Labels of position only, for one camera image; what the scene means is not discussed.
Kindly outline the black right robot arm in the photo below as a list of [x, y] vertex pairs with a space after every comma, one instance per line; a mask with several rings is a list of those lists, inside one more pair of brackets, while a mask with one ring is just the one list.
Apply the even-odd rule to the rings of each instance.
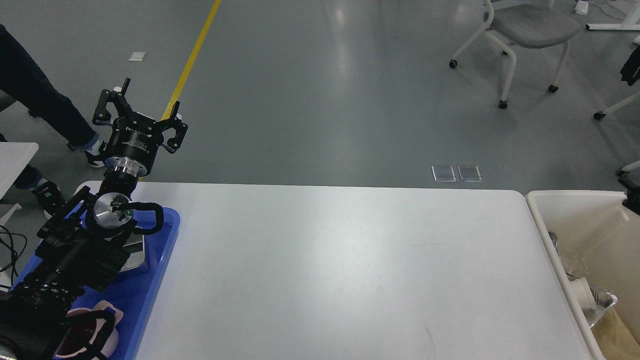
[[626, 199], [622, 201], [622, 205], [634, 214], [640, 215], [640, 186], [626, 177], [620, 177], [617, 181], [626, 189]]

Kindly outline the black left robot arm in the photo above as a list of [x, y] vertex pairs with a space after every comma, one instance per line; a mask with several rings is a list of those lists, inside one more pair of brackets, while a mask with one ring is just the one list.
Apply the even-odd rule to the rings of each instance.
[[135, 202], [138, 180], [153, 169], [158, 148], [175, 153], [188, 131], [178, 100], [164, 120], [133, 111], [125, 98], [130, 84], [103, 89], [93, 123], [112, 130], [107, 168], [97, 194], [82, 187], [38, 231], [41, 261], [12, 289], [1, 293], [1, 358], [53, 360], [67, 338], [81, 346], [73, 360], [107, 359], [103, 348], [115, 330], [115, 314], [90, 310], [69, 316], [86, 288], [103, 292], [130, 258], [133, 235], [162, 230], [165, 212], [153, 202]]

